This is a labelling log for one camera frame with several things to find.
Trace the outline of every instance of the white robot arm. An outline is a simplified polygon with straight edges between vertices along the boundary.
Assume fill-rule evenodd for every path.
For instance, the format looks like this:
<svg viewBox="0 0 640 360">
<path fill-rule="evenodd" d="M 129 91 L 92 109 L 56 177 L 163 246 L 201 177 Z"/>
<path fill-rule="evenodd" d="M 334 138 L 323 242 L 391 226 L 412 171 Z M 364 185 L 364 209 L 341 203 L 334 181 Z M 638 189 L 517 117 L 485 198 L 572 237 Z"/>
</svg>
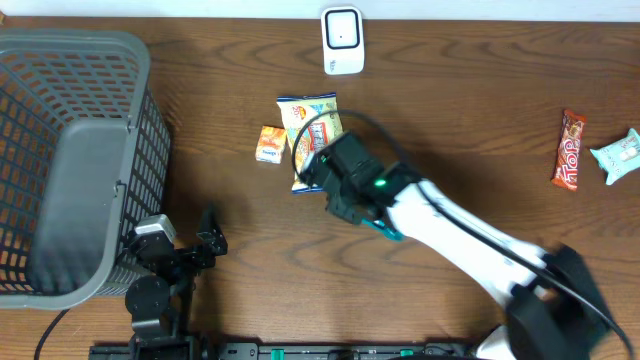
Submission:
<svg viewBox="0 0 640 360">
<path fill-rule="evenodd" d="M 401 147 L 371 118 L 352 111 L 331 111 L 309 120 L 296 138 L 321 116 L 339 112 L 367 120 Z M 496 360 L 588 359 L 589 352 L 613 330 L 633 357 L 633 348 L 613 321 L 582 258 L 562 247 L 556 253 L 515 239 L 449 200 L 406 163 L 385 166 L 357 136 L 346 132 L 310 156 L 298 173 L 320 185 L 327 211 L 351 224 L 367 224 L 387 237 L 411 237 L 431 247 L 477 281 L 507 315 L 473 356 Z M 543 297 L 547 289 L 554 296 Z"/>
</svg>

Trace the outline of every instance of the wooden table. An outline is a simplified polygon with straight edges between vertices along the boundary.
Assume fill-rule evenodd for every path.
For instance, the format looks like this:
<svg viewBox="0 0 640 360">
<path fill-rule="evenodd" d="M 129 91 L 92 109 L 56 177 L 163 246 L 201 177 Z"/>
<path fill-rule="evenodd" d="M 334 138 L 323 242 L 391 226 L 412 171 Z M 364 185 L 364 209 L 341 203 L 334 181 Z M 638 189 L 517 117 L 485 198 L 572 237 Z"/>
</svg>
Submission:
<svg viewBox="0 0 640 360">
<path fill-rule="evenodd" d="M 482 288 L 431 249 L 342 223 L 324 195 L 291 195 L 288 154 L 279 166 L 255 161 L 261 126 L 281 125 L 277 96 L 336 91 L 340 108 L 380 119 L 464 208 L 580 252 L 640 345 L 640 172 L 606 186 L 584 151 L 640 125 L 640 25 L 368 21 L 365 70 L 343 77 L 323 72 L 319 21 L 9 17 L 5 27 L 122 30 L 149 46 L 175 138 L 166 212 L 191 243 L 214 202 L 230 247 L 199 279 L 194 330 L 421 342 L 479 340 L 501 321 Z M 588 117 L 577 193 L 549 182 L 564 108 Z M 55 315 L 0 311 L 0 357 L 31 358 Z M 86 359 L 92 344 L 130 336 L 124 300 L 94 299 L 61 321 L 42 358 Z M 593 358 L 624 359 L 624 349 L 610 336 Z"/>
</svg>

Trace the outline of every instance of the mint green candy wrapper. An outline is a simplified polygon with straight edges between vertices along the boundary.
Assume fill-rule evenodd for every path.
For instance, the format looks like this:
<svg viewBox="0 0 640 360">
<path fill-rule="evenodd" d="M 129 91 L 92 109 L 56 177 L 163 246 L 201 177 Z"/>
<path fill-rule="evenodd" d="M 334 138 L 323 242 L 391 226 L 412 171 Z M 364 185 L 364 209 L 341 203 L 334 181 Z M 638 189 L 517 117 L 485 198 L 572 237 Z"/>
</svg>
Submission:
<svg viewBox="0 0 640 360">
<path fill-rule="evenodd" d="M 618 140 L 600 150 L 591 149 L 600 167 L 609 174 L 607 185 L 640 167 L 640 137 L 634 129 L 622 140 Z"/>
</svg>

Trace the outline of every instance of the red candy wrapper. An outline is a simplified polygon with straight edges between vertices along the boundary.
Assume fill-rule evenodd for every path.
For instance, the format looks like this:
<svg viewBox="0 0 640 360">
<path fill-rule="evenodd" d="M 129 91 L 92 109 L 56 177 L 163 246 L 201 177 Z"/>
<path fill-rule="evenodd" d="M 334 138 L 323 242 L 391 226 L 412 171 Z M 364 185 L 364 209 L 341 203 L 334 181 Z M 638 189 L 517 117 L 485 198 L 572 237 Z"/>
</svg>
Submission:
<svg viewBox="0 0 640 360">
<path fill-rule="evenodd" d="M 558 160 L 551 182 L 571 191 L 578 190 L 580 139 L 582 139 L 582 129 L 586 123 L 586 117 L 577 115 L 571 110 L 564 111 L 562 139 L 558 146 Z"/>
</svg>

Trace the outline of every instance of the gray plastic basket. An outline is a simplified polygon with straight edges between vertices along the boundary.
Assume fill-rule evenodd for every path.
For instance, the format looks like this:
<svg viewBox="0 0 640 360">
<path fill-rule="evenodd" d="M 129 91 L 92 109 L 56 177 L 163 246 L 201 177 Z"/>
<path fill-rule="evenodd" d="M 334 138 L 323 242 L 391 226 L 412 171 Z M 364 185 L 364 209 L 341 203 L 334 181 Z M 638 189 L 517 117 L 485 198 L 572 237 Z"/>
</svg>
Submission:
<svg viewBox="0 0 640 360">
<path fill-rule="evenodd" d="M 0 308 L 69 308 L 147 273 L 115 261 L 162 202 L 149 63 L 126 33 L 0 31 Z"/>
</svg>

